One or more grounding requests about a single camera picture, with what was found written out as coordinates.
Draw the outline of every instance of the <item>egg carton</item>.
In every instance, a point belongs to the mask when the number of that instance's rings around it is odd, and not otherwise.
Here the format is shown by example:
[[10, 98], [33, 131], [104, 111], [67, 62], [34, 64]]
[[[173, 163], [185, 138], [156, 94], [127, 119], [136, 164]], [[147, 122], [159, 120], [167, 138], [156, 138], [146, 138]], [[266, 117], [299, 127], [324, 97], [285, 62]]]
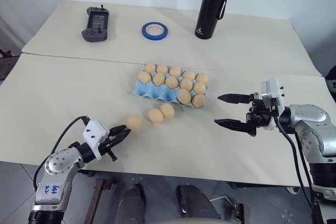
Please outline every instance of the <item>egg carton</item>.
[[[170, 69], [171, 69], [171, 67], [168, 67], [168, 73], [166, 73], [164, 75], [166, 78], [170, 76], [170, 74], [169, 74]], [[135, 90], [133, 90], [133, 94], [136, 94], [139, 97], [149, 97], [153, 100], [163, 100], [165, 102], [174, 102], [174, 103], [178, 103], [179, 105], [182, 105], [182, 106], [191, 106], [191, 107], [195, 108], [191, 102], [187, 103], [187, 104], [181, 104], [177, 100], [177, 93], [181, 89], [180, 88], [180, 83], [184, 79], [182, 77], [182, 75], [185, 71], [186, 71], [185, 69], [183, 69], [183, 68], [181, 69], [181, 76], [177, 77], [177, 80], [179, 81], [179, 85], [175, 89], [168, 88], [166, 84], [162, 84], [161, 86], [157, 87], [152, 81], [150, 81], [146, 84], [142, 84], [138, 80], [135, 83]], [[153, 77], [156, 74], [157, 74], [156, 72], [151, 72], [152, 80], [153, 80]], [[189, 93], [191, 95], [191, 98], [193, 98], [196, 95], [194, 90], [191, 90]]]

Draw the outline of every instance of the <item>black cable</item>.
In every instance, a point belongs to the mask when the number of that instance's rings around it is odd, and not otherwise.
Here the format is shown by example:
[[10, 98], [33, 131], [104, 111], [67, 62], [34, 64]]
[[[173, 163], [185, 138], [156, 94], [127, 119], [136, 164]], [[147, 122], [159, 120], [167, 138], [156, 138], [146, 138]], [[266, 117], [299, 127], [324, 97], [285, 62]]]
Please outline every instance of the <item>black cable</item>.
[[[56, 141], [53, 149], [51, 150], [50, 154], [54, 153], [58, 144], [61, 142], [62, 138], [64, 137], [65, 133], [67, 133], [67, 131], [74, 125], [74, 123], [76, 123], [78, 120], [82, 119], [84, 124], [87, 125], [88, 121], [90, 120], [87, 116], [79, 116], [76, 119], [74, 119], [66, 128], [65, 130], [62, 132], [61, 136], [59, 136], [58, 140]], [[44, 163], [46, 162], [47, 158], [46, 157], [43, 162], [38, 166], [38, 168], [35, 171], [34, 174], [34, 178], [33, 178], [33, 187], [34, 187], [34, 191], [37, 190], [37, 185], [36, 185], [36, 178], [37, 178], [37, 174], [40, 171], [40, 169], [42, 168], [42, 166], [44, 165]]]
[[300, 158], [301, 158], [301, 162], [302, 162], [302, 165], [303, 165], [303, 169], [305, 171], [305, 174], [306, 174], [306, 177], [307, 177], [307, 180], [308, 180], [309, 191], [310, 191], [310, 200], [311, 200], [312, 203], [314, 203], [314, 191], [313, 191], [313, 188], [311, 186], [312, 185], [311, 179], [310, 179], [310, 176], [309, 176], [306, 161], [304, 159], [305, 157], [303, 156], [303, 151], [302, 151], [300, 138], [299, 138], [299, 135], [298, 135], [297, 132], [295, 132], [295, 139], [296, 139], [296, 142], [297, 142], [298, 147], [299, 147], [299, 153], [300, 153]]
[[279, 123], [279, 119], [277, 116], [273, 116], [274, 118], [274, 121], [275, 121], [275, 124], [278, 126], [278, 129], [279, 131], [282, 133], [282, 135], [287, 139], [287, 141], [289, 142], [291, 148], [292, 148], [292, 151], [293, 151], [293, 157], [294, 157], [294, 163], [295, 163], [295, 170], [296, 170], [296, 174], [298, 176], [298, 179], [299, 179], [299, 183], [300, 183], [300, 186], [301, 186], [301, 189], [302, 189], [302, 192], [304, 194], [304, 197], [306, 198], [307, 200], [307, 203], [311, 209], [312, 212], [313, 211], [313, 207], [312, 207], [312, 204], [311, 204], [311, 201], [309, 200], [308, 198], [308, 195], [305, 191], [305, 187], [303, 185], [303, 182], [302, 182], [302, 178], [301, 178], [301, 174], [300, 174], [300, 169], [299, 169], [299, 162], [298, 162], [298, 156], [296, 154], [296, 148], [295, 148], [295, 145], [294, 145], [294, 142], [292, 141], [292, 139], [289, 137], [289, 135], [286, 133], [286, 131], [284, 130], [284, 128], [282, 128], [281, 124]]

